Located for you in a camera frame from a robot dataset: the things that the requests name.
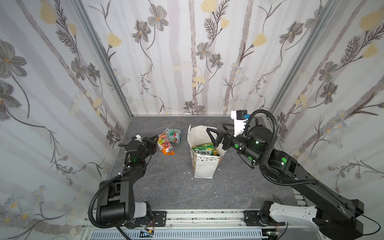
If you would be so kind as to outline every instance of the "red wire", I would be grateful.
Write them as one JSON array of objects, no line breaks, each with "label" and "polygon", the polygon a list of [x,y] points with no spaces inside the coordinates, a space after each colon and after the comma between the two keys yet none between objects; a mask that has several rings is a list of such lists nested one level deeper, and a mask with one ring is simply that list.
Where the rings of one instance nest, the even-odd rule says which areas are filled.
[{"label": "red wire", "polygon": [[154,221],[155,221],[155,218],[153,218],[152,222],[149,223],[145,228],[147,228],[148,226],[152,225]]}]

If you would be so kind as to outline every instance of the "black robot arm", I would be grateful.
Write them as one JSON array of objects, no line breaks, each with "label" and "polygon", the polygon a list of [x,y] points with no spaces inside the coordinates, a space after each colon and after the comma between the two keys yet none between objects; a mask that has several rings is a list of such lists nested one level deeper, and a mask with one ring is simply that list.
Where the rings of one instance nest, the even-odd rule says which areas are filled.
[{"label": "black robot arm", "polygon": [[[246,116],[246,110],[240,111],[242,114],[237,116]],[[273,132],[263,125],[256,125],[248,131],[251,120],[257,113],[267,115],[273,124]],[[245,122],[244,132],[236,137],[233,135],[234,130],[227,128],[233,124],[223,123],[225,131],[207,128],[214,146],[222,143],[224,150],[234,148],[240,156],[249,159],[252,166],[247,164],[248,166],[259,165],[262,175],[268,181],[280,186],[290,186],[316,204],[317,214],[312,221],[325,236],[343,240],[362,236],[363,224],[356,217],[364,213],[364,204],[357,199],[350,200],[337,194],[309,174],[292,156],[274,149],[277,122],[270,112],[256,110],[248,120],[242,120]]]},{"label": "black robot arm", "polygon": [[[151,138],[145,137],[139,141],[133,137],[127,145],[119,144],[124,147],[126,157],[124,168],[119,175],[102,181],[99,190],[92,198],[88,209],[90,222],[99,228],[110,228],[124,225],[132,220],[135,215],[135,199],[133,194],[133,184],[142,178],[147,170],[145,159],[156,153],[157,141],[159,136]],[[96,220],[93,217],[93,206],[97,201]]]}]

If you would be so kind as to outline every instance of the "green snack bag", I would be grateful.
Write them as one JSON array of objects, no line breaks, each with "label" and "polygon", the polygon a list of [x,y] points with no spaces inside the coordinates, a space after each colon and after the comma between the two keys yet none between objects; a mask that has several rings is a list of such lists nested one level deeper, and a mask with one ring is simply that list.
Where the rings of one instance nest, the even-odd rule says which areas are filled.
[{"label": "green snack bag", "polygon": [[200,155],[208,155],[208,156],[220,156],[217,152],[217,150],[215,149],[213,143],[204,143],[202,145],[199,145],[199,146],[194,146],[192,147],[192,150],[196,153],[196,154],[200,154]]}]

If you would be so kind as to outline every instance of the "black corrugated cable tube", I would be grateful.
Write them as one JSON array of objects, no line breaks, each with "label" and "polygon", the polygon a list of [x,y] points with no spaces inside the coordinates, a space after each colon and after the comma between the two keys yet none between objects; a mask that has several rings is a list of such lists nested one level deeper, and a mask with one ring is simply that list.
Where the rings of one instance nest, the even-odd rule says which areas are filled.
[{"label": "black corrugated cable tube", "polygon": [[248,127],[251,123],[251,120],[252,118],[258,114],[258,113],[263,113],[265,114],[269,119],[271,119],[272,121],[272,137],[271,137],[271,141],[268,142],[268,145],[267,147],[265,148],[262,156],[261,156],[261,159],[260,159],[260,170],[261,170],[261,173],[263,175],[263,177],[270,181],[271,183],[273,184],[276,184],[276,185],[279,185],[279,186],[294,186],[294,185],[300,185],[300,184],[318,184],[318,181],[316,180],[300,180],[300,181],[297,181],[297,182],[278,182],[272,178],[270,178],[269,176],[267,176],[266,174],[266,169],[270,169],[269,165],[268,165],[268,158],[269,158],[269,155],[271,154],[272,150],[273,150],[273,146],[275,145],[275,142],[277,140],[277,121],[276,121],[276,118],[275,116],[273,116],[273,114],[271,114],[269,111],[267,110],[264,110],[264,109],[258,109],[258,110],[255,110],[251,116],[249,116],[248,118],[248,121],[246,122],[245,124],[245,127],[244,127],[244,132],[246,133],[247,130],[248,130]]},{"label": "black corrugated cable tube", "polygon": [[[125,170],[122,175],[125,176],[127,173],[129,173],[131,171],[131,168]],[[98,228],[110,228],[110,227],[116,227],[116,226],[122,226],[125,222],[118,222],[118,223],[113,223],[113,224],[102,224],[102,223],[98,223],[95,218],[93,217],[93,205],[95,204],[96,202],[96,199],[97,197],[99,197],[100,193],[106,188],[108,187],[113,181],[115,180],[118,180],[122,178],[121,174],[111,178],[110,180],[108,180],[108,182],[104,183],[100,188],[99,190],[95,193],[95,195],[93,196],[92,200],[91,200],[91,203],[89,204],[89,207],[88,207],[88,217],[89,217],[89,221],[95,226],[95,227],[98,227]]]}]

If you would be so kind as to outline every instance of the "gray marble floor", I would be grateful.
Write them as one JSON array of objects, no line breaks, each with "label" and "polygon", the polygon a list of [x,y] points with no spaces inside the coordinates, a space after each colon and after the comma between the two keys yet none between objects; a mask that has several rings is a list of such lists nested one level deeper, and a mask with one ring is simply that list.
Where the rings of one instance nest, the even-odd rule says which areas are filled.
[{"label": "gray marble floor", "polygon": [[[137,134],[152,137],[168,127],[183,129],[180,143],[172,143],[175,155],[166,156],[158,150],[152,157],[145,176],[133,186],[135,201],[148,201],[152,209],[250,209],[260,208],[265,200],[273,201],[274,194],[283,204],[297,206],[292,188],[265,180],[258,168],[247,167],[234,149],[227,150],[212,179],[194,178],[188,127],[191,124],[222,129],[222,122],[233,120],[223,116],[133,117],[123,140],[125,144]],[[121,148],[111,177],[121,171],[124,157]]]}]

